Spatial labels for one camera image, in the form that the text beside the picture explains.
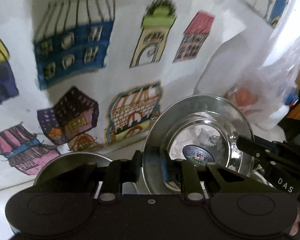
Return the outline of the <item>person's right hand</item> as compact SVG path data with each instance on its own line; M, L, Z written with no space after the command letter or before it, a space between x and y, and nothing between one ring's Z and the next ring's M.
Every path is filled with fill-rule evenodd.
M297 214L296 220L289 232L289 235L290 236L296 235L298 233L299 229L300 229L300 209L298 208L298 214Z

